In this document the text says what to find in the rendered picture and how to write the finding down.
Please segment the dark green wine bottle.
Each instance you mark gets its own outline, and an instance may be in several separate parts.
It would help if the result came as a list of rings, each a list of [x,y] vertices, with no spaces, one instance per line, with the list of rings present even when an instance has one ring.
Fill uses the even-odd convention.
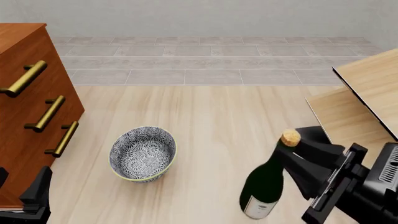
[[[246,216],[260,220],[268,216],[275,207],[284,186],[284,167],[280,161],[280,151],[294,151],[300,140],[301,135],[296,130],[284,130],[267,162],[248,175],[239,197],[240,208]]]

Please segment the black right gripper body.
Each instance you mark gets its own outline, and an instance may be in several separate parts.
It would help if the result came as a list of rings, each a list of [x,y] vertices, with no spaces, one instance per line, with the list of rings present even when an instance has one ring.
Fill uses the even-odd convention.
[[[338,208],[359,224],[365,224],[366,203],[358,190],[370,171],[362,165],[367,152],[365,147],[357,143],[351,145],[344,163],[331,175],[328,187],[303,214],[305,223],[324,224],[333,208]]]

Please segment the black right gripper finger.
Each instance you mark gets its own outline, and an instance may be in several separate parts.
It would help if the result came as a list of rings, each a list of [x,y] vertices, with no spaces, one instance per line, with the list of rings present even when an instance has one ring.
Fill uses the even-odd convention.
[[[333,170],[320,164],[305,149],[278,144],[276,156],[293,178],[304,199],[316,198],[326,189]]]
[[[295,130],[301,136],[295,153],[313,164],[334,164],[345,150],[342,145],[332,144],[321,126]]]

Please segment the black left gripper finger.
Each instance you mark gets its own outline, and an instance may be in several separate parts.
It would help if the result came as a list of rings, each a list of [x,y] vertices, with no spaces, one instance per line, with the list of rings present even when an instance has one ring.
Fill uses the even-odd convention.
[[[0,166],[0,188],[5,184],[8,176],[9,176],[8,171]]]
[[[43,166],[33,183],[19,197],[23,205],[49,206],[49,189],[52,179],[52,170]]]

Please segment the brown wooden cabinet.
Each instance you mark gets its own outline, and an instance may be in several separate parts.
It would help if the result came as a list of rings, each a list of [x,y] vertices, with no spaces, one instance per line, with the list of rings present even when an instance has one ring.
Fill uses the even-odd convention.
[[[22,206],[19,196],[56,159],[44,151],[55,149],[66,132],[61,126],[79,121],[84,112],[45,24],[0,24],[0,88],[25,74],[24,65],[40,60],[47,68],[19,96],[0,93],[0,166],[9,173],[0,188],[0,206]],[[66,100],[43,132],[24,129],[49,108],[45,100],[60,95]]]

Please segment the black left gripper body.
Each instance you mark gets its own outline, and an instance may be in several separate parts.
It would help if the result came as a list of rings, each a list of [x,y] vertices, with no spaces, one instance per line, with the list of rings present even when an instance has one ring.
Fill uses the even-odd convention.
[[[50,205],[0,206],[0,224],[47,224]]]

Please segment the blue white patterned bowl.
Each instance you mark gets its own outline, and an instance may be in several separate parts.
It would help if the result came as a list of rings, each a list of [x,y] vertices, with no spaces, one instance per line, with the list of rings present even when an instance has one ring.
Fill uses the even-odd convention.
[[[108,161],[118,177],[130,182],[148,183],[165,175],[176,155],[175,139],[167,130],[141,126],[117,138]]]

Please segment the pale wooden wine rack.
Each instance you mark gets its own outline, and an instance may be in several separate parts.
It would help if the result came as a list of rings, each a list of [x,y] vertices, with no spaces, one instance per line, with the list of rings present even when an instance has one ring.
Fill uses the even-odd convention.
[[[344,87],[306,101],[331,143],[368,149],[363,165],[370,168],[385,143],[398,142],[398,49],[333,72]]]

